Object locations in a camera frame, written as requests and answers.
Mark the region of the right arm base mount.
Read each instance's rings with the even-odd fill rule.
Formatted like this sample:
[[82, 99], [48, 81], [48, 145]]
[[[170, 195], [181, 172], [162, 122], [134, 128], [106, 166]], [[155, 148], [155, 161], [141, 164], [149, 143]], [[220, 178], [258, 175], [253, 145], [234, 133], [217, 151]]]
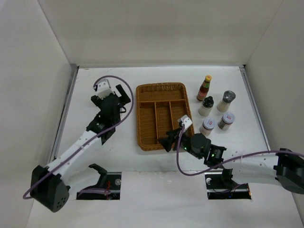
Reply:
[[238, 184], [232, 180], [232, 169], [205, 174], [207, 197], [209, 200], [250, 200], [247, 183]]

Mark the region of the dark spice jar red label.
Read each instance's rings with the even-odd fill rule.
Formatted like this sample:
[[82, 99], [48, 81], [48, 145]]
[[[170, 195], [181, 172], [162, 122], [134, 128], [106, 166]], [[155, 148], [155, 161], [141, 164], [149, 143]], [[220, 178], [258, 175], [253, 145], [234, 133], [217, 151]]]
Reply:
[[223, 114], [221, 120], [218, 123], [218, 127], [225, 131], [227, 130], [235, 121], [235, 115], [231, 112], [226, 112]]

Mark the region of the white grinder grey top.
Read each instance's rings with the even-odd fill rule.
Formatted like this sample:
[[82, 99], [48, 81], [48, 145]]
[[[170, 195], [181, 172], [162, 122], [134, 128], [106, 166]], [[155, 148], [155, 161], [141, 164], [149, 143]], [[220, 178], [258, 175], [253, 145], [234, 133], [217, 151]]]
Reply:
[[225, 113], [229, 109], [230, 104], [235, 98], [236, 98], [236, 94], [233, 91], [231, 90], [225, 91], [222, 100], [217, 105], [217, 109], [220, 112]]

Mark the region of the red sauce bottle yellow cap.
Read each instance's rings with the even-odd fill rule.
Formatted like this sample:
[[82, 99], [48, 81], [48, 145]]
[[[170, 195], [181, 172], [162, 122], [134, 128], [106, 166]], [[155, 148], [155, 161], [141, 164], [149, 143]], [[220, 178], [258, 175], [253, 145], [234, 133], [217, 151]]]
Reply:
[[212, 76], [211, 75], [206, 75], [205, 79], [203, 81], [203, 83], [201, 84], [198, 94], [197, 94], [197, 100], [199, 101], [203, 101], [208, 92], [209, 92], [209, 87], [210, 87], [210, 82], [212, 80]]

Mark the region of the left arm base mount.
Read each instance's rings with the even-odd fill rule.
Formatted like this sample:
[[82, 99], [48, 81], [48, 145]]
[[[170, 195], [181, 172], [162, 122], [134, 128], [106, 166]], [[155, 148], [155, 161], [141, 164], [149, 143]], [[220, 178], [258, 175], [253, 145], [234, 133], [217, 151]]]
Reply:
[[77, 194], [77, 200], [119, 200], [121, 196], [122, 173], [108, 172], [97, 164], [88, 166], [95, 171], [97, 178], [93, 183], [82, 188]]

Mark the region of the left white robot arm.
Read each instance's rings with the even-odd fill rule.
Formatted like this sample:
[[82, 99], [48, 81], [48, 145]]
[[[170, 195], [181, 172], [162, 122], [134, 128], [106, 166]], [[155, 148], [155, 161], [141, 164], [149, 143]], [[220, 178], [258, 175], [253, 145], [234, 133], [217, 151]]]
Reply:
[[92, 100], [100, 112], [86, 127], [77, 141], [59, 158], [46, 166], [38, 165], [31, 176], [30, 196], [53, 213], [67, 203], [70, 195], [81, 200], [111, 200], [120, 188], [115, 184], [116, 174], [93, 162], [95, 150], [99, 149], [115, 133], [123, 122], [121, 114], [129, 115], [126, 104], [134, 104], [134, 96], [127, 95], [121, 85], [116, 95], [105, 88], [103, 98], [94, 95]]

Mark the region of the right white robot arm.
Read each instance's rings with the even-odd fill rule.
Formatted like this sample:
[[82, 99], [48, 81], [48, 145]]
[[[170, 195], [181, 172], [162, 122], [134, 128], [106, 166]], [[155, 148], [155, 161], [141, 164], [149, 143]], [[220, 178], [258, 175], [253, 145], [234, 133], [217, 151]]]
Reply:
[[233, 189], [241, 184], [277, 185], [285, 190], [303, 194], [304, 156], [286, 148], [274, 151], [244, 153], [212, 144], [201, 133], [189, 137], [182, 127], [168, 131], [158, 142], [170, 152], [185, 150], [208, 167], [206, 171], [222, 169], [221, 184]]

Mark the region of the white bottle black cap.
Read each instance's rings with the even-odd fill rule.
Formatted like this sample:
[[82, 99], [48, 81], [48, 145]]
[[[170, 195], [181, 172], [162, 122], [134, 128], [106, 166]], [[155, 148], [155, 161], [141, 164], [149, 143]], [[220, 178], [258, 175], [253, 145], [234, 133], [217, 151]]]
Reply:
[[201, 116], [208, 116], [213, 108], [213, 105], [214, 105], [213, 97], [212, 96], [206, 97], [202, 101], [202, 105], [199, 108], [199, 114]]

